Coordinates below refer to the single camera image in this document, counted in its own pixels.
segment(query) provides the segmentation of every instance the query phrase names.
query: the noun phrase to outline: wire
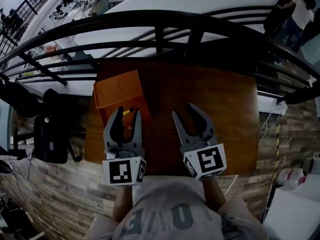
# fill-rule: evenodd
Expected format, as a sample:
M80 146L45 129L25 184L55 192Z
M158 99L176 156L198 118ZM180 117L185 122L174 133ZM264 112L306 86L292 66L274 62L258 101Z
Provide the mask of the wire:
M12 172L12 174L13 174L13 176L15 177L15 180L16 180L16 184L18 185L18 188L19 188L19 190L20 190L20 194L21 194L21 197L22 197L22 200L23 200L23 205L24 206L26 206L26 199L25 199L25 197L24 197L24 195L22 194L22 191L21 191L21 188L20 188L20 185L19 185L19 182L18 182L18 179L17 179L17 176L15 175L15 172L13 171Z
M14 170L17 174L20 174L21 177L22 177L25 181L28 181L28 180L29 180L29 177L30 177L30 167L31 167L31 160L29 160L28 178L25 178L20 172L16 171L15 168L13 168L13 170Z
M259 143L258 143L258 146L260 145L261 141L264 139L264 137L265 137L266 134L267 134L268 120L269 120L269 118L271 117L271 114L272 114L272 112L274 111L275 106L276 106L276 100L274 99L273 102L272 102L272 104L271 104L271 111L270 111L267 119L264 121L263 125L261 126L261 128L260 128L260 130L259 130L259 133L260 133L261 130L262 130L262 128L263 128L264 125L265 125L264 134L263 134L262 138L260 139L260 141L259 141ZM238 178L238 176L239 176L239 174L236 174L236 175L235 175L233 181L231 182L230 186L226 189L226 191L223 193L223 195L225 195L225 194L229 191L229 189L231 189L231 187L232 187L232 186L234 185L234 183L236 182L236 179Z
M11 159L10 156L8 155L8 159L6 159L6 160L9 160L9 161L10 161L10 164L11 164L11 160L17 160L17 158ZM17 184L17 186L18 186L18 188L19 188L20 195L21 195L21 197L22 197L22 204L23 204L24 206L27 206L27 202L26 202L26 199L25 199L24 195L22 194L22 191L21 191L21 188L20 188L20 185L19 185L19 181L18 181L18 178L17 178L15 172L18 173L18 174L20 174L21 177L22 177L25 181L28 181L28 180L29 180L29 177L30 177L30 166L31 166L31 160L29 160L28 179L25 179L25 177L24 177L20 172L16 171L14 168L13 168L13 170L12 170L12 174L13 174L13 176L15 177L16 184Z
M226 191L224 191L223 195L225 195L225 194L229 191L229 189L231 189L231 187L232 187L233 184L235 183L235 181L236 181L236 179L238 178L238 176L239 176L239 174L237 174L237 175L234 177L234 179L233 179L233 181L231 182L230 186L226 189Z

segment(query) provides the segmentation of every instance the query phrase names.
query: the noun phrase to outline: wooden table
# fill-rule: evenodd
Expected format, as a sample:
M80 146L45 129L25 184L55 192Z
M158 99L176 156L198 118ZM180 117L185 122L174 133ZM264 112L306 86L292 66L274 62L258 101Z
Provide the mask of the wooden table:
M224 144L225 175L250 174L258 155L259 111L255 79L228 71L182 64L155 62L102 63L97 80L138 69L152 120L142 123L146 150L146 175L190 176L182 163L172 110L186 124L192 122L184 104L193 103L213 119L218 141ZM84 159L101 164L104 152L102 122L91 99L87 117Z

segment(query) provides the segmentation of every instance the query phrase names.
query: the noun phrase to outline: gray t-shirt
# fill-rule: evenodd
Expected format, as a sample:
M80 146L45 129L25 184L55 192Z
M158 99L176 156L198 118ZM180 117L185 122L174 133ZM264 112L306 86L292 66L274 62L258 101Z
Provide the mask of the gray t-shirt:
M85 240L267 240L268 234L235 197L218 213L205 204L201 182L191 177L146 176L133 191L133 208L117 223L97 216Z

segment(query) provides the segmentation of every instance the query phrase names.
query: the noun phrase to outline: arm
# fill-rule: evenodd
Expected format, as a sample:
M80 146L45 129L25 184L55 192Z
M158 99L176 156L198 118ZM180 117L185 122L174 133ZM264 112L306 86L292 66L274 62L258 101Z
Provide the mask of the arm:
M287 3L287 4L285 4L284 6L281 6L281 5L277 5L277 7L279 8L279 9L286 9L286 8L290 8L290 7L292 7L292 6L294 6L294 2L293 1L291 1L291 2L289 2L289 3Z
M132 207L132 186L118 187L116 189L112 218L120 223Z
M224 194L222 193L215 177L205 178L202 181L206 206L218 212L221 206L226 203Z

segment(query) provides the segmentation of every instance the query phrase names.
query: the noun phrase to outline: person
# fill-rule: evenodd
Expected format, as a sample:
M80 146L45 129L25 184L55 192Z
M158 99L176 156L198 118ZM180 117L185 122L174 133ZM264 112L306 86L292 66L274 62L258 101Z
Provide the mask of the person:
M277 39L289 48L293 48L300 36L302 35L306 25L314 21L314 13L312 9L316 6L315 0L292 0L284 6L278 5L280 9L291 8L295 5L294 11L283 24L282 29L277 35Z
M291 0L278 0L276 5L286 5ZM277 6L269 13L265 21L263 22L263 28L265 35L275 37L285 20L292 15L294 8L279 9Z
M299 40L293 46L292 50L298 52L300 47L304 46L305 43L320 34L320 8L318 8L314 14L313 22L308 23L302 32Z
M226 201L215 177L145 176L133 188L116 189L112 218L98 215L85 240L269 239L239 196Z

